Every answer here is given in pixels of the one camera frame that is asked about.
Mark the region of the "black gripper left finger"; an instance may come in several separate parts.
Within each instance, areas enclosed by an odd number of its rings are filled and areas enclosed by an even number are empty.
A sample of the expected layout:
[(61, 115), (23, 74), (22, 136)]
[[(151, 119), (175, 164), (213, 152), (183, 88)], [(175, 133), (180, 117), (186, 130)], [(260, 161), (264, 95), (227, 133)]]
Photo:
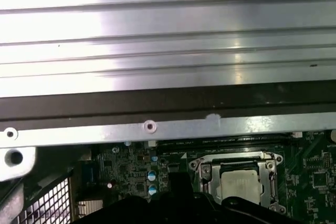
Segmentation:
[(169, 191), (154, 194), (151, 201), (130, 196), (73, 223), (180, 223), (177, 176), (178, 173), (170, 174)]

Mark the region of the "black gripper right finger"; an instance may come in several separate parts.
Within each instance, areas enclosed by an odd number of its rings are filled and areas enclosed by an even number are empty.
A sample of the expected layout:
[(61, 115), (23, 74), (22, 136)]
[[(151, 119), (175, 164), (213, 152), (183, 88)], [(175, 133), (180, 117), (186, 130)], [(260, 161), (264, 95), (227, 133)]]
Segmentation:
[(299, 223), (248, 200), (228, 197), (220, 204), (205, 193), (195, 193), (188, 173), (180, 173), (182, 223)]

